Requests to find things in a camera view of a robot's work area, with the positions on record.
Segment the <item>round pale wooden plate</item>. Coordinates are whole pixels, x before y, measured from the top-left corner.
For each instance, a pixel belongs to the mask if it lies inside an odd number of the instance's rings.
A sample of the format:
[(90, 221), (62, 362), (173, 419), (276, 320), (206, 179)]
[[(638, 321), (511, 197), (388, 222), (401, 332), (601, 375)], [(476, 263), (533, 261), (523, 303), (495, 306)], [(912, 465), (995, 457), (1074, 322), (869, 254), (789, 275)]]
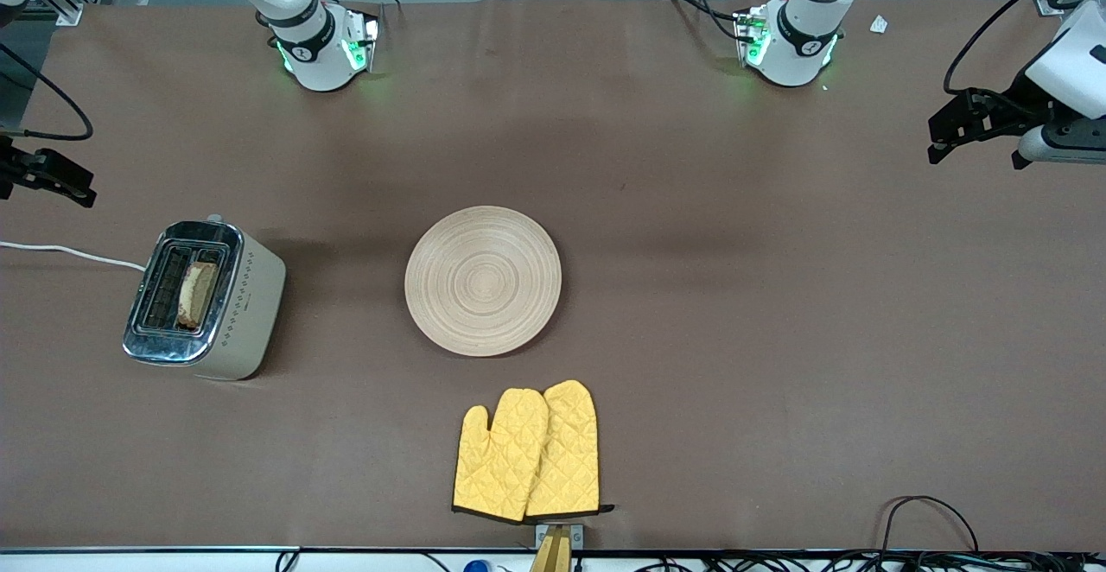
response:
[(553, 238), (529, 215), (497, 206), (446, 215), (422, 233), (404, 269), (416, 327), (468, 357), (497, 357), (536, 339), (562, 289)]

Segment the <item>metal bracket with wooden strut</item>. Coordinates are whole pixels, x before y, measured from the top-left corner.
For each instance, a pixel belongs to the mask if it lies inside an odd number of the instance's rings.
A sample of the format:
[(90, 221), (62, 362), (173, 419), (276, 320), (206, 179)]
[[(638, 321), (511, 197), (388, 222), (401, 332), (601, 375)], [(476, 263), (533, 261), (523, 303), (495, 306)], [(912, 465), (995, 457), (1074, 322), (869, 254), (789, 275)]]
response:
[(583, 572), (583, 524), (539, 524), (529, 572)]

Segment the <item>yellow quilted oven mitt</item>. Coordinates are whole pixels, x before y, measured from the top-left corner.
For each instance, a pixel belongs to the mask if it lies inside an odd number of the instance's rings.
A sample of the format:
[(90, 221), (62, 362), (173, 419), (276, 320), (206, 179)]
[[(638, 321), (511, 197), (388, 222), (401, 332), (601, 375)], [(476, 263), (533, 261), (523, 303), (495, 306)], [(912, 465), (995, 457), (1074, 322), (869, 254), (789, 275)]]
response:
[(453, 512), (522, 524), (538, 482), (549, 408), (541, 392), (503, 391), (493, 413), (463, 416), (453, 474)]
[(599, 493), (598, 420), (588, 387), (564, 379), (543, 392), (549, 408), (538, 481), (531, 489), (526, 524), (609, 513)]

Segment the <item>cream and chrome toaster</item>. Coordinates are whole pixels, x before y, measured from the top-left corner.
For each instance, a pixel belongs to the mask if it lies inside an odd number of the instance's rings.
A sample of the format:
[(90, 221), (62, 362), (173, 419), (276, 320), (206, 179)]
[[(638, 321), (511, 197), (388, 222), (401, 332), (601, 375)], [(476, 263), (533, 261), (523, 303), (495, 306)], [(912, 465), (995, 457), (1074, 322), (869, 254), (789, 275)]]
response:
[[(182, 275), (194, 262), (219, 266), (201, 327), (178, 327)], [(276, 253), (211, 215), (161, 231), (143, 270), (122, 345), (146, 365), (189, 370), (196, 378), (247, 379), (260, 370), (286, 280)]]

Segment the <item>slice of brown bread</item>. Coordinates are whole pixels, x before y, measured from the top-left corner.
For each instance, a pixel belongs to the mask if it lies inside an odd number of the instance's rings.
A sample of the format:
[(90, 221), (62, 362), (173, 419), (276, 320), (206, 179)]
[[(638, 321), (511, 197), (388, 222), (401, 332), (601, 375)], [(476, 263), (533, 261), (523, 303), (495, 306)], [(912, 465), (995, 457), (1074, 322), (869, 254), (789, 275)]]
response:
[(196, 331), (201, 327), (213, 288), (219, 279), (219, 266), (213, 262), (194, 262), (182, 275), (177, 303), (178, 327)]

